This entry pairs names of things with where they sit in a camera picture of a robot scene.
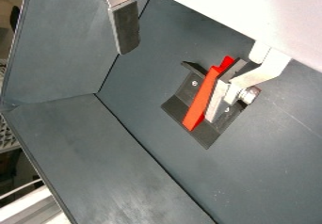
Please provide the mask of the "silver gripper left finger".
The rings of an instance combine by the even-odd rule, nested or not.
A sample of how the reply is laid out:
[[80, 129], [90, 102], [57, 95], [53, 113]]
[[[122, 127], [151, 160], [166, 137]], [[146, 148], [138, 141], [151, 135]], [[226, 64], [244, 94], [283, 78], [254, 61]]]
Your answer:
[[118, 53], [126, 55], [139, 46], [139, 7], [134, 0], [106, 0]]

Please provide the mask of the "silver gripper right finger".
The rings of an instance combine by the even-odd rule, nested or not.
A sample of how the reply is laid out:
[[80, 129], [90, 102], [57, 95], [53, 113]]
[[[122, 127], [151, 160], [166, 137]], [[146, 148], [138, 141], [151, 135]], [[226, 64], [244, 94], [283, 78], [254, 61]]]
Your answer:
[[259, 93], [255, 85], [278, 77], [290, 63], [287, 55], [259, 41], [253, 45], [249, 60], [255, 64], [254, 69], [244, 71], [247, 64], [240, 59], [231, 67], [232, 74], [224, 73], [216, 80], [204, 112], [204, 118], [210, 122], [219, 118], [238, 100], [251, 104]]

